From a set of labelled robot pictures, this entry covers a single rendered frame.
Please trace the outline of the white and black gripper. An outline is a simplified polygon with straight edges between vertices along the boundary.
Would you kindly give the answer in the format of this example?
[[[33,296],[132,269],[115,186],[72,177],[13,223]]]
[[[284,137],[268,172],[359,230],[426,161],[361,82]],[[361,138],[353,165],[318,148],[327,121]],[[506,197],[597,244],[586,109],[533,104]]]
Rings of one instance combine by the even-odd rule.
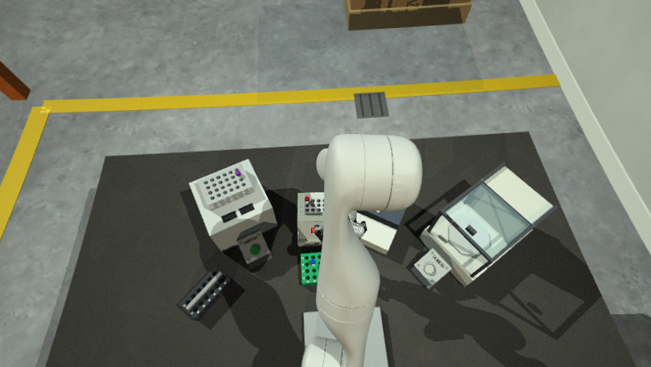
[[[357,224],[360,224],[360,225],[363,226],[363,228],[364,228],[364,230],[365,230],[365,232],[366,232],[366,231],[367,231],[366,221],[362,221],[361,223],[358,223],[358,222],[357,222],[357,217],[356,217],[355,220],[356,220],[356,223],[357,223]],[[355,220],[354,220],[354,222],[355,222]],[[321,240],[321,242],[322,242],[322,240],[323,240],[323,226],[315,225],[315,226],[314,226],[314,230],[315,230],[315,235],[316,235],[316,236]],[[365,233],[365,232],[364,232],[364,233]]]

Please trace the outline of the green tube rack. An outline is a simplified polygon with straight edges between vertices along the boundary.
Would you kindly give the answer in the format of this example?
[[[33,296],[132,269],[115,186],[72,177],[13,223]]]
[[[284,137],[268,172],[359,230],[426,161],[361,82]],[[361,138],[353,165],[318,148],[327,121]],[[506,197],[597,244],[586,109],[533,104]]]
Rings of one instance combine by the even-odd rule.
[[[315,259],[316,261],[315,266],[311,265],[312,259]],[[318,284],[320,260],[321,252],[301,254],[302,286],[313,286]],[[316,272],[313,273],[312,271]]]

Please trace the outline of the white benchtop mixer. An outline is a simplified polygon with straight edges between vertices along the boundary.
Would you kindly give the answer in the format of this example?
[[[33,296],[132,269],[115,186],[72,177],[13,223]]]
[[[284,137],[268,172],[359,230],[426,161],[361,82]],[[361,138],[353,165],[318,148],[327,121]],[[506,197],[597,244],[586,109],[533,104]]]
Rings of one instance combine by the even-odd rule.
[[[208,234],[221,251],[239,245],[250,269],[272,259],[262,233],[278,224],[248,159],[189,185]]]

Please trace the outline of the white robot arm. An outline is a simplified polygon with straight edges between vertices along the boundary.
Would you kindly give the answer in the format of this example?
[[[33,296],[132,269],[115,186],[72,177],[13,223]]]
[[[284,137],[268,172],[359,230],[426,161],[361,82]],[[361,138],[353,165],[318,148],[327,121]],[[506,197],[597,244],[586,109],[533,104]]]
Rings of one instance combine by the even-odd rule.
[[[316,165],[325,181],[316,304],[337,340],[313,337],[302,367],[363,367],[380,275],[359,239],[365,230],[354,220],[357,211],[410,207],[420,192],[422,161],[416,145],[401,136],[340,134],[319,152]]]

